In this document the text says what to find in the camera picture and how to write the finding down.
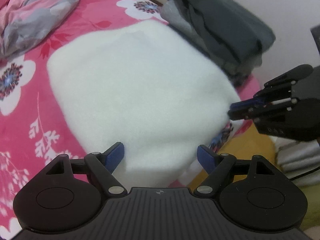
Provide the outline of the white fleece deer sweater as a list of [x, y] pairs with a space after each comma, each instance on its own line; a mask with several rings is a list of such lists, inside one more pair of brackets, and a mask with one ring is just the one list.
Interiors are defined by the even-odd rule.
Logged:
[[216, 64], [154, 20], [81, 35], [51, 55], [47, 71], [87, 153], [124, 144], [114, 176], [127, 189], [169, 186], [239, 101]]

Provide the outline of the stacked white folded items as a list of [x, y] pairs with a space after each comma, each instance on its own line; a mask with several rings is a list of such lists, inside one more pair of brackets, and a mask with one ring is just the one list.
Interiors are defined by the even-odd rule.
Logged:
[[319, 142], [299, 142], [278, 138], [276, 165], [297, 186], [319, 184]]

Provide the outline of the dark grey garment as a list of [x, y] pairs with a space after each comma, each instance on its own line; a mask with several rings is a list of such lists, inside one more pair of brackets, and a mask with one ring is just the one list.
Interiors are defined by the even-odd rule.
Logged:
[[167, 0], [161, 17], [242, 85], [276, 40], [273, 30], [233, 0]]

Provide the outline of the pink and blue quilt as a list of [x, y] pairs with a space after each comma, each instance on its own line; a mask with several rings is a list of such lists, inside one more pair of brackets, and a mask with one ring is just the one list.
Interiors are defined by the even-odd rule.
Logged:
[[1, 0], [1, 59], [21, 55], [61, 25], [80, 0]]

